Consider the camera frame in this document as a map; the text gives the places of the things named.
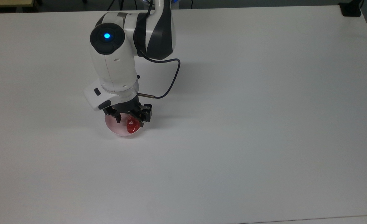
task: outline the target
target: red object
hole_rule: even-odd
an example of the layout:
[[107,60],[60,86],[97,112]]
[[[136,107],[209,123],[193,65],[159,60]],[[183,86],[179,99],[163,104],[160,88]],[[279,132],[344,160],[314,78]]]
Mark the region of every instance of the red object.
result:
[[136,132],[138,129],[140,128],[140,123],[139,121],[134,118],[133,116],[130,116],[127,119],[127,131],[128,133],[134,133]]

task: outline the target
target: cable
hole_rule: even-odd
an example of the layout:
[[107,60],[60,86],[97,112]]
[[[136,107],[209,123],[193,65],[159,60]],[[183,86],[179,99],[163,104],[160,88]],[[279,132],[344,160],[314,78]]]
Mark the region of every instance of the cable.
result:
[[113,0],[113,1],[111,2],[111,4],[110,4],[109,8],[108,8],[106,11],[109,11],[109,10],[110,10],[110,8],[111,8],[111,6],[113,5],[114,1],[115,1],[115,0]]
[[165,97],[169,93],[169,91],[172,89],[172,86],[174,85],[175,80],[177,79],[179,68],[181,67],[181,60],[179,60],[178,58],[173,58],[173,59],[164,60],[164,61],[156,61],[156,60],[150,59],[149,57],[145,56],[145,54],[143,54],[142,51],[139,50],[138,45],[136,44],[136,28],[134,30],[133,39],[134,39],[134,45],[135,45],[136,51],[143,58],[145,58],[146,60],[148,60],[150,62],[153,62],[153,63],[168,63],[168,62],[172,62],[172,61],[177,61],[178,62],[177,71],[175,72],[174,79],[172,80],[171,85],[169,86],[168,90],[164,93],[164,95],[162,95],[162,96],[155,96],[153,98],[155,98],[155,99],[161,99],[161,98]]
[[121,0],[120,11],[122,10],[123,5],[124,5],[124,0]]
[[152,6],[153,6],[153,0],[150,0],[150,4],[149,4],[149,8],[148,8],[148,12],[146,13],[146,18],[148,18],[150,16],[150,11],[152,10]]

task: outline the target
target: transparent bowl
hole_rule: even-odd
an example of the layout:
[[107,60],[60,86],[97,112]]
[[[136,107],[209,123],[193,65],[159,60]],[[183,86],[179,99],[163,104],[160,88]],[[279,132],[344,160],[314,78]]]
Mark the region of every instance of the transparent bowl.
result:
[[120,123],[117,123],[116,119],[110,115],[105,115],[105,123],[106,126],[108,126],[108,128],[114,132],[116,135],[121,136],[121,137],[127,137],[133,134],[136,134],[140,128],[138,128],[138,130],[134,133],[129,133],[127,131],[127,119],[130,117],[131,115],[129,114],[122,114],[121,113],[121,121]]

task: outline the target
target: white table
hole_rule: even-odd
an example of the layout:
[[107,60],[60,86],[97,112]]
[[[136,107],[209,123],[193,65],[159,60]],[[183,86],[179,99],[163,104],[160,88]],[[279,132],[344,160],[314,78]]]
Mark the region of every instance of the white table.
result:
[[[141,133],[83,89],[104,12],[0,14],[0,224],[367,215],[367,24],[338,6],[178,10],[182,60]],[[175,64],[137,58],[159,95]]]

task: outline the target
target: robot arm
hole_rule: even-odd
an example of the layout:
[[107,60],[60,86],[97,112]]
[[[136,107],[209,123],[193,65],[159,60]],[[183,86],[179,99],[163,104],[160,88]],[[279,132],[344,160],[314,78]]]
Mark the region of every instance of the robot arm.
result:
[[175,29],[169,0],[155,0],[155,12],[108,12],[90,35],[90,53],[99,79],[84,94],[90,106],[120,122],[120,113],[149,122],[152,105],[141,105],[134,55],[162,60],[175,48]]

